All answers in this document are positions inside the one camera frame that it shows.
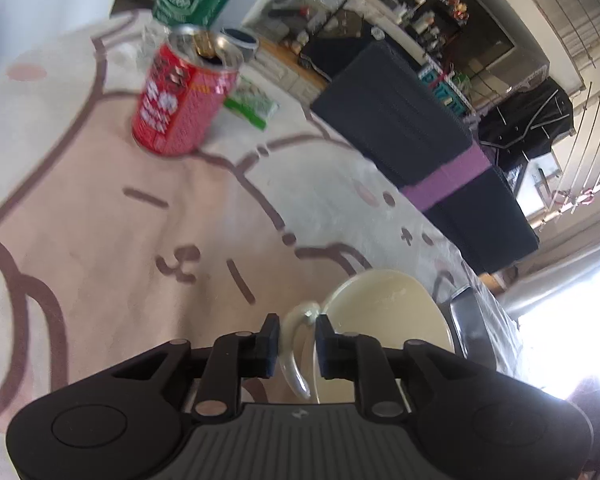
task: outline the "tablecloth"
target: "tablecloth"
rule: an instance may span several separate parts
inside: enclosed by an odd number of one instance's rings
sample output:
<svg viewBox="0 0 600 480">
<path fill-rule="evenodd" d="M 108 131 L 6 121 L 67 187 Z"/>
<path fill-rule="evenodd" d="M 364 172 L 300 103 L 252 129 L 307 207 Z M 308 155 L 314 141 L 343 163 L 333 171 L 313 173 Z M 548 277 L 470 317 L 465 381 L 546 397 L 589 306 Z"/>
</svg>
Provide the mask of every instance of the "tablecloth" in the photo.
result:
<svg viewBox="0 0 600 480">
<path fill-rule="evenodd" d="M 498 369 L 518 373 L 515 326 L 456 247 L 250 67 L 280 103 L 264 131 L 223 109 L 191 155 L 136 145 L 149 18 L 119 15 L 0 73 L 0 479 L 16 478 L 4 433 L 33 399 L 172 338 L 257 330 L 365 269 L 406 272 L 438 302 L 473 285 Z M 290 395 L 280 377 L 250 393 Z"/>
</svg>

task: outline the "cup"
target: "cup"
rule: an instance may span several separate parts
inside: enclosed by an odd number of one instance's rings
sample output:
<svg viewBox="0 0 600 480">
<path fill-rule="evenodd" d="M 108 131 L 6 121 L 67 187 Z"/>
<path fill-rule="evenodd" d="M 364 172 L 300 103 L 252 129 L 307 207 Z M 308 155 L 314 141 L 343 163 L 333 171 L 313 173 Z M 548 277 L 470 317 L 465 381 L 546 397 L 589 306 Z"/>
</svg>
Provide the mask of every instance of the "cup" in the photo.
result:
<svg viewBox="0 0 600 480">
<path fill-rule="evenodd" d="M 314 331 L 302 350 L 301 368 L 294 339 L 302 326 L 310 329 L 327 314 L 337 333 L 366 334 L 385 348 L 402 348 L 409 339 L 422 339 L 454 351 L 451 332 L 436 303 L 418 280 L 397 270 L 372 269 L 349 278 L 322 304 L 309 301 L 289 312 L 280 327 L 278 362 L 296 396 L 313 402 L 352 402 L 353 384 L 325 380 L 320 375 Z"/>
</svg>

